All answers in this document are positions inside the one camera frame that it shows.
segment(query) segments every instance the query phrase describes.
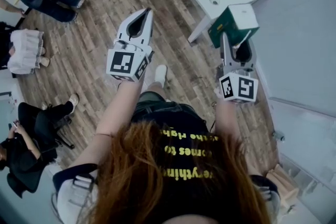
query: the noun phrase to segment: sneaker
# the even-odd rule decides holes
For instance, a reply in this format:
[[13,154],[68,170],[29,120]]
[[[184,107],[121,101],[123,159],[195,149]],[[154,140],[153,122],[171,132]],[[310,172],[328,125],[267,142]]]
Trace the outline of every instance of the sneaker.
[[76,19],[77,19],[77,16],[78,16],[78,13],[76,12],[76,14],[75,14],[75,16],[74,16],[74,18],[70,21],[70,22],[75,22],[76,21]]
[[46,102],[42,102],[42,110],[47,110],[48,109],[48,105]]
[[75,111],[76,106],[79,103],[79,97],[78,94],[74,93],[70,96],[69,102],[71,102],[72,106],[74,107],[71,111],[70,114],[73,114],[73,112]]
[[76,8],[81,8],[82,5],[84,4],[85,0],[80,0]]
[[45,67],[48,67],[50,64],[50,59],[48,59],[47,57],[41,57],[40,64]]
[[164,83],[166,81],[167,70],[168,68],[166,65],[159,65],[155,70],[154,82],[159,82],[162,85],[162,88],[164,88]]

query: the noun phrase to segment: hand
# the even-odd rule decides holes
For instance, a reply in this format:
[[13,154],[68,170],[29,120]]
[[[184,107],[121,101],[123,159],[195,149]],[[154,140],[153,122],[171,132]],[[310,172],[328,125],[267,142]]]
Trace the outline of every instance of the hand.
[[26,14],[25,14],[25,11],[23,10],[23,9],[19,9],[18,11],[17,11],[17,13],[21,13],[21,18],[26,18]]
[[16,131],[16,127],[15,127],[15,125],[13,125],[12,128],[10,128],[9,133],[10,133],[10,134],[14,134],[15,131]]
[[15,124],[16,124],[16,133],[23,135],[26,132],[26,130],[19,122],[16,122]]
[[10,50],[9,50],[9,54],[10,56],[13,56],[15,53],[15,47],[13,46]]

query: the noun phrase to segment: table leg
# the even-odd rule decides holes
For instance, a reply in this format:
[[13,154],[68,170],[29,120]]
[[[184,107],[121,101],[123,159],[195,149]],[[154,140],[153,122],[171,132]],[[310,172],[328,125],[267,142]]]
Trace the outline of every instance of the table leg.
[[196,26],[195,30],[188,37],[188,41],[190,43],[194,42],[195,39],[201,35],[202,31],[204,31],[210,23],[211,23],[210,18],[207,15],[205,15],[204,18],[201,20],[201,22]]

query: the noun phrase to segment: black pants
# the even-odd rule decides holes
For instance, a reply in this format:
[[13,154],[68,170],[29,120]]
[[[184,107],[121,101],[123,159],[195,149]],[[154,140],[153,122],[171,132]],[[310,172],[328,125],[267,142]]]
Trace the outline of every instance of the black pants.
[[35,106],[21,103],[18,107],[18,116],[21,125],[31,138],[42,141],[45,145],[55,143],[57,135],[54,125],[70,114],[73,110],[71,102],[66,102],[51,109],[41,110]]

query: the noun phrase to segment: cardboard box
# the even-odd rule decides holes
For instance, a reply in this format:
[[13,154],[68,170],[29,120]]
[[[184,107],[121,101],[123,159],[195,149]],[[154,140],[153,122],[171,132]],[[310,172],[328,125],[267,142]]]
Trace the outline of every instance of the cardboard box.
[[239,44],[251,31],[247,39],[259,29],[256,14],[251,4],[229,5],[208,30],[215,48],[220,47],[222,33],[227,34],[232,46]]

